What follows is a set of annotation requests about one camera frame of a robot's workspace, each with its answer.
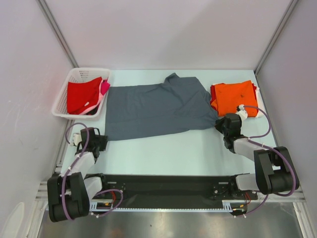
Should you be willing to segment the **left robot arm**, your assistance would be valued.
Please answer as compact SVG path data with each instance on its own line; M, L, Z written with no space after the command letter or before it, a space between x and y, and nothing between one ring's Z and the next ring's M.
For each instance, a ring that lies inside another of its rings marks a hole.
M106 176L88 173L106 149L107 136L101 135L98 128L89 127L80 131L80 138L74 162L60 175L48 180L48 209L52 222L85 217L95 196L104 198L109 194Z

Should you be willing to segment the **grey blue t shirt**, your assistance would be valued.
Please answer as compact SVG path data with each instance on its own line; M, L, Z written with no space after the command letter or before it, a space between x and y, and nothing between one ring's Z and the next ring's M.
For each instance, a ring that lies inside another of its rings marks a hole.
M120 141L209 129L218 120L210 101L198 78L176 73L159 84L111 87L105 133Z

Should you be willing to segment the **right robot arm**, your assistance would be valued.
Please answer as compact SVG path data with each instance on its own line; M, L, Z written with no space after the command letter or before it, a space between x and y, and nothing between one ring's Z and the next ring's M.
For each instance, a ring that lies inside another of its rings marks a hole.
M229 113L218 119L215 128L223 135L224 146L232 153L254 162L255 173L236 175L236 182L229 185L229 195L240 199L247 190L264 195L290 196L300 182L286 147L271 148L252 141L241 134L245 113Z

